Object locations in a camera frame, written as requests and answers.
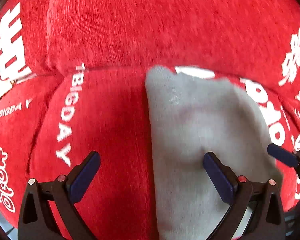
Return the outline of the red pillow white lettering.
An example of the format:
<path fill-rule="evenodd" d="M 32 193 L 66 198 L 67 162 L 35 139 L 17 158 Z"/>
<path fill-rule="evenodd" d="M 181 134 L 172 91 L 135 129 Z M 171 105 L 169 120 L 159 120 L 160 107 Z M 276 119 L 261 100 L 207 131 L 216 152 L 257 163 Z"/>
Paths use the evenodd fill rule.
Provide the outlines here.
<path fill-rule="evenodd" d="M 195 65 L 300 98 L 296 0 L 9 0 L 0 80 L 88 68 Z"/>

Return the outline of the red fleece blanket white print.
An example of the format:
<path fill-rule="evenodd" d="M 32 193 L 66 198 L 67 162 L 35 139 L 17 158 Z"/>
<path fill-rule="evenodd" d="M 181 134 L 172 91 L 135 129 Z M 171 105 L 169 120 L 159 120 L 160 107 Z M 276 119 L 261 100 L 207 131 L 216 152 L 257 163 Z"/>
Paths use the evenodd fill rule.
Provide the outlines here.
<path fill-rule="evenodd" d="M 0 212 L 12 226 L 18 225 L 29 179 L 54 180 L 97 151 L 101 167 L 76 206 L 92 233 L 98 239 L 160 239 L 145 86 L 151 69 L 35 77 L 0 100 Z M 228 80 L 257 103 L 270 143 L 300 149 L 298 100 L 245 78 L 196 67 L 170 71 Z M 277 161 L 275 166 L 283 176 L 279 187 L 289 209 L 300 198 L 299 180 L 292 169 Z"/>

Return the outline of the grey knit garment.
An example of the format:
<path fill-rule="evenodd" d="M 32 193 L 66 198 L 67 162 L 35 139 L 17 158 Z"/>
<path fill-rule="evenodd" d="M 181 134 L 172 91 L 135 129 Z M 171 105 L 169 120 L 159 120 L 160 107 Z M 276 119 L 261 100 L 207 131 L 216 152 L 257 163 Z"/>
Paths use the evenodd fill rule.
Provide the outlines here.
<path fill-rule="evenodd" d="M 283 176 L 257 103 L 228 80 L 155 67 L 146 75 L 160 239 L 206 239 L 228 209 L 203 168 L 213 152 L 251 181 Z"/>

